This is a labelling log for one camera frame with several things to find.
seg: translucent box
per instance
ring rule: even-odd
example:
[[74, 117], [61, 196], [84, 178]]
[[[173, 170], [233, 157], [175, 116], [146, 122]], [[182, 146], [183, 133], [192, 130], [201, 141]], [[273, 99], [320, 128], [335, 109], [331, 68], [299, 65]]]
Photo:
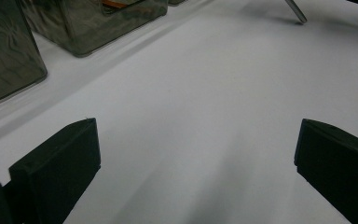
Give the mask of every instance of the translucent box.
[[0, 0], [0, 100], [46, 77], [17, 0]]
[[167, 13], [168, 0], [21, 0], [31, 29], [76, 57]]

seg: white table surface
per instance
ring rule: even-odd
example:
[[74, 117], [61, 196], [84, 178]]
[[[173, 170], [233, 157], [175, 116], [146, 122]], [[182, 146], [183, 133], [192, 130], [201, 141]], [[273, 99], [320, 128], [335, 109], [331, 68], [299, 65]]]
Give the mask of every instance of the white table surface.
[[348, 223], [293, 164], [303, 118], [358, 136], [358, 5], [189, 0], [0, 104], [0, 182], [96, 118], [102, 169], [65, 223]]

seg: clear plastic container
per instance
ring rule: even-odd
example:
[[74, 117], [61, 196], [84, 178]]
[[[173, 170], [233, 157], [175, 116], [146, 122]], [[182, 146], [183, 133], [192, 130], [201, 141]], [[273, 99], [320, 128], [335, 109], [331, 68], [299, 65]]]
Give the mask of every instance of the clear plastic container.
[[168, 0], [20, 0], [31, 29], [76, 57], [167, 13]]
[[17, 0], [0, 0], [0, 100], [46, 77]]

